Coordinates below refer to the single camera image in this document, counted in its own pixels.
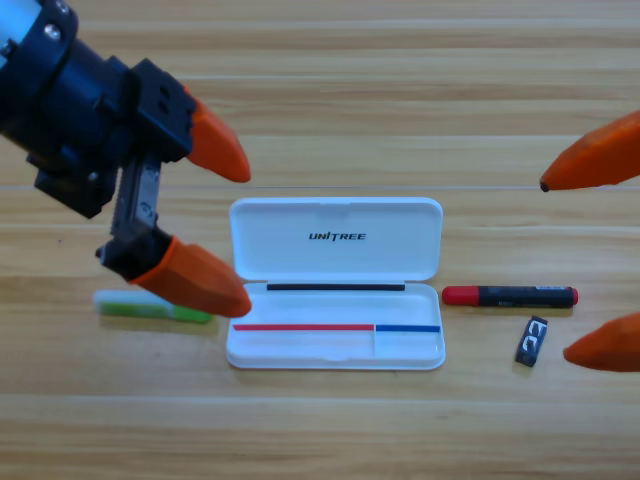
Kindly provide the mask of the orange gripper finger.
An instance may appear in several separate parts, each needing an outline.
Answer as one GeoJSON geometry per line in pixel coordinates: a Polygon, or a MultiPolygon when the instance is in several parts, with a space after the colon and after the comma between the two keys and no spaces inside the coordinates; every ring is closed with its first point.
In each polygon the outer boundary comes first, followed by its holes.
{"type": "Polygon", "coordinates": [[[176,236],[159,263],[129,283],[174,305],[227,318],[245,316],[252,307],[243,281],[229,265],[176,236]]]}
{"type": "Polygon", "coordinates": [[[639,313],[610,320],[563,351],[575,365],[611,372],[639,372],[639,313]]]}
{"type": "Polygon", "coordinates": [[[639,111],[574,142],[539,180],[543,192],[617,185],[639,176],[639,111]]]}

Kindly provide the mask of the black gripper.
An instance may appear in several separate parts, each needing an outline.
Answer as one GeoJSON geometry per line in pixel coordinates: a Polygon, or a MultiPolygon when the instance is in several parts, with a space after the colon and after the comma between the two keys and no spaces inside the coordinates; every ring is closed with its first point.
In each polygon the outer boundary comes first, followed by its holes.
{"type": "Polygon", "coordinates": [[[1,5],[1,132],[37,169],[38,190],[86,218],[115,207],[111,239],[97,251],[133,280],[171,241],[157,224],[161,168],[186,157],[247,183],[235,131],[149,60],[102,58],[77,36],[63,1],[1,5]]]}

